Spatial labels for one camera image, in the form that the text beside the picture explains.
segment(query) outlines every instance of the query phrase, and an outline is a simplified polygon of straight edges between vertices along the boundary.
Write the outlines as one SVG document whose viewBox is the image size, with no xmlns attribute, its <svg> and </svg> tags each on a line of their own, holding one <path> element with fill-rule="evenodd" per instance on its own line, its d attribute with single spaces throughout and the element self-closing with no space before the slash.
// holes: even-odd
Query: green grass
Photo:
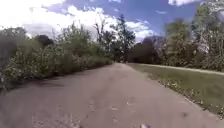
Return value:
<svg viewBox="0 0 224 128">
<path fill-rule="evenodd" d="M 224 117 L 224 76 L 150 65 L 129 64 L 151 79 L 191 99 L 204 110 Z"/>
</svg>

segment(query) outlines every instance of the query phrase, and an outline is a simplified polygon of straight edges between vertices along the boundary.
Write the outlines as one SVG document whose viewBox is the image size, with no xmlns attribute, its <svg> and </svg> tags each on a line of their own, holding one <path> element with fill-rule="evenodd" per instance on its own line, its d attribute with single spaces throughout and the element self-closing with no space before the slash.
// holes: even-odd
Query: green foliage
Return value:
<svg viewBox="0 0 224 128">
<path fill-rule="evenodd" d="M 189 26 L 183 19 L 176 19 L 166 25 L 166 52 L 178 56 L 190 38 Z"/>
<path fill-rule="evenodd" d="M 129 50 L 131 45 L 135 42 L 135 34 L 133 31 L 128 29 L 124 15 L 120 15 L 117 18 L 118 22 L 116 26 L 111 26 L 116 32 L 118 39 L 113 42 L 113 55 L 114 59 L 118 62 L 120 60 L 126 62 L 128 60 Z"/>
<path fill-rule="evenodd" d="M 187 65 L 187 62 L 184 59 L 177 58 L 175 56 L 171 56 L 164 62 L 164 64 L 169 65 L 169 66 L 182 67 L 182 66 Z"/>
<path fill-rule="evenodd" d="M 135 44 L 129 54 L 129 61 L 135 63 L 160 64 L 162 58 L 159 56 L 159 49 L 163 37 L 146 37 L 142 43 Z"/>
<path fill-rule="evenodd" d="M 40 43 L 40 45 L 43 48 L 48 46 L 48 45 L 54 44 L 54 41 L 52 39 L 50 39 L 48 36 L 46 36 L 46 35 L 37 35 L 34 38 L 35 38 L 35 40 L 37 40 Z"/>
<path fill-rule="evenodd" d="M 207 57 L 202 61 L 202 69 L 224 71 L 224 57 Z"/>
<path fill-rule="evenodd" d="M 205 58 L 206 53 L 198 51 L 195 56 L 191 58 L 191 62 L 186 67 L 202 69 L 203 60 Z"/>
<path fill-rule="evenodd" d="M 102 46 L 105 50 L 106 56 L 111 57 L 111 58 L 113 57 L 113 55 L 114 55 L 113 44 L 115 44 L 115 41 L 116 41 L 116 37 L 115 37 L 114 32 L 106 31 L 106 32 L 103 33 Z"/>
<path fill-rule="evenodd" d="M 167 66 L 130 64 L 150 78 L 191 99 L 204 110 L 224 118 L 224 76 L 220 74 L 175 69 Z"/>
<path fill-rule="evenodd" d="M 29 80 L 66 75 L 111 63 L 83 27 L 69 26 L 55 43 L 44 35 L 30 39 L 22 30 L 10 28 L 0 31 L 0 40 L 8 39 L 3 41 L 12 42 L 10 45 L 14 46 L 7 63 L 0 70 L 0 88 L 14 88 Z"/>
<path fill-rule="evenodd" d="M 4 79 L 21 83 L 30 79 L 42 79 L 96 68 L 110 61 L 97 56 L 75 56 L 62 46 L 45 49 L 19 49 L 3 70 Z"/>
</svg>

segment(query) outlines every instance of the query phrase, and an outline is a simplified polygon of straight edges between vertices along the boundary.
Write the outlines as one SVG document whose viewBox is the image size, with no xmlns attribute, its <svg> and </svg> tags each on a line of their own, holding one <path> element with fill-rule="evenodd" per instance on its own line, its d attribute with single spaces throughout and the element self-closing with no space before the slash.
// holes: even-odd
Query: cloud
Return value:
<svg viewBox="0 0 224 128">
<path fill-rule="evenodd" d="M 165 11 L 156 11 L 158 14 L 166 14 L 167 12 Z"/>
<path fill-rule="evenodd" d="M 116 24 L 116 17 L 105 14 L 102 8 L 84 7 L 84 10 L 79 10 L 75 6 L 68 6 L 63 8 L 61 13 L 44 8 L 55 4 L 63 4 L 63 2 L 64 0 L 5 1 L 0 4 L 0 25 L 4 28 L 22 26 L 33 36 L 46 34 L 53 37 L 54 33 L 60 33 L 62 28 L 72 23 L 75 23 L 75 25 L 83 24 L 86 29 L 92 32 L 93 36 L 96 34 L 93 25 L 101 23 L 102 19 L 106 19 L 108 23 L 105 26 L 106 30 L 111 30 L 110 24 Z M 127 25 L 135 32 L 137 39 L 154 33 L 149 29 L 147 21 L 128 21 Z"/>
<path fill-rule="evenodd" d="M 117 8 L 114 8 L 114 11 L 115 11 L 115 12 L 119 12 L 119 10 L 118 10 Z"/>
<path fill-rule="evenodd" d="M 141 40 L 146 36 L 156 35 L 156 32 L 149 28 L 147 21 L 126 22 L 127 26 L 134 31 L 137 40 Z"/>
<path fill-rule="evenodd" d="M 109 0 L 109 2 L 117 2 L 117 3 L 121 3 L 121 0 Z"/>
<path fill-rule="evenodd" d="M 193 3 L 197 1 L 201 1 L 201 0 L 169 0 L 168 3 L 170 5 L 182 6 L 184 4 L 189 4 L 189 3 Z"/>
</svg>

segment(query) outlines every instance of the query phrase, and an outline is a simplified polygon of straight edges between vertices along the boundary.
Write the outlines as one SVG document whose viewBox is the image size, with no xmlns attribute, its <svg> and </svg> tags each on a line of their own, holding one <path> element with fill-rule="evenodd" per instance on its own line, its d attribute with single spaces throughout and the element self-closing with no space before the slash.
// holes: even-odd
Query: paved path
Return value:
<svg viewBox="0 0 224 128">
<path fill-rule="evenodd" d="M 0 128 L 224 128 L 213 114 L 124 64 L 0 96 Z"/>
</svg>

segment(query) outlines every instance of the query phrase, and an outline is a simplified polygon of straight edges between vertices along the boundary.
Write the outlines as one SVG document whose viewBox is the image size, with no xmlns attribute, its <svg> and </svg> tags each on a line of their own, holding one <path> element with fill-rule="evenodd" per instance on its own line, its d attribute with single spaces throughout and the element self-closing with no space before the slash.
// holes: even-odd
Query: sky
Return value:
<svg viewBox="0 0 224 128">
<path fill-rule="evenodd" d="M 73 22 L 84 25 L 96 34 L 95 23 L 106 19 L 116 23 L 124 14 L 127 26 L 137 40 L 145 36 L 164 34 L 164 25 L 176 18 L 190 21 L 201 0 L 0 0 L 0 25 L 24 27 L 29 34 L 60 33 Z"/>
</svg>

